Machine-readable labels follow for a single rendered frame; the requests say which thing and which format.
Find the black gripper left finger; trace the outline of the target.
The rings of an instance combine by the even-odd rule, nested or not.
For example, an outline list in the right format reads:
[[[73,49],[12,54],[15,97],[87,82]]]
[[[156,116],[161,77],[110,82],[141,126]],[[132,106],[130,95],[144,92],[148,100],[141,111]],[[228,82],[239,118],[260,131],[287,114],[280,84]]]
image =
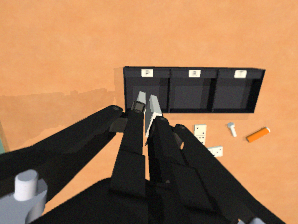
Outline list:
[[[29,224],[115,136],[123,133],[99,224],[148,224],[143,155],[146,96],[110,105],[21,149],[0,154],[0,224]],[[126,130],[126,131],[125,131]],[[114,172],[114,173],[113,173]]]

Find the black rack of bins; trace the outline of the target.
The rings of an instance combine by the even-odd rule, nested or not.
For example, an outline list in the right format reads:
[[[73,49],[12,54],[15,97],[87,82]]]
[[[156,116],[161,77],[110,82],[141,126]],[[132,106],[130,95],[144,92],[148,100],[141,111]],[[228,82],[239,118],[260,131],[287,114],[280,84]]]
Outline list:
[[[239,67],[125,66],[125,112],[130,112],[141,91],[145,93],[146,105],[151,95],[157,96],[162,113],[254,113],[265,71]]]

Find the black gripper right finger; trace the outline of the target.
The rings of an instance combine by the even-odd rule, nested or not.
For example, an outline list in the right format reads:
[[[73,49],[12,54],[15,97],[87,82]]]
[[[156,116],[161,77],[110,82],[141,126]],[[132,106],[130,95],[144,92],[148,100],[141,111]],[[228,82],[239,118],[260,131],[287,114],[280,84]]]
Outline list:
[[[286,224],[256,200],[187,127],[171,126],[154,95],[145,111],[145,137],[149,179],[170,183],[179,224]]]

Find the white domino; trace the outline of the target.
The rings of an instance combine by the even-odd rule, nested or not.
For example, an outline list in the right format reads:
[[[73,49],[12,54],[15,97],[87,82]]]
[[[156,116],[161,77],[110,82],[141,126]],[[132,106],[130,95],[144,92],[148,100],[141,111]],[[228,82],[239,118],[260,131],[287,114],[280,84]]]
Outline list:
[[[194,124],[194,135],[205,145],[206,124]]]
[[[207,149],[215,156],[222,156],[223,147],[220,146],[214,146],[214,147],[207,147]]]

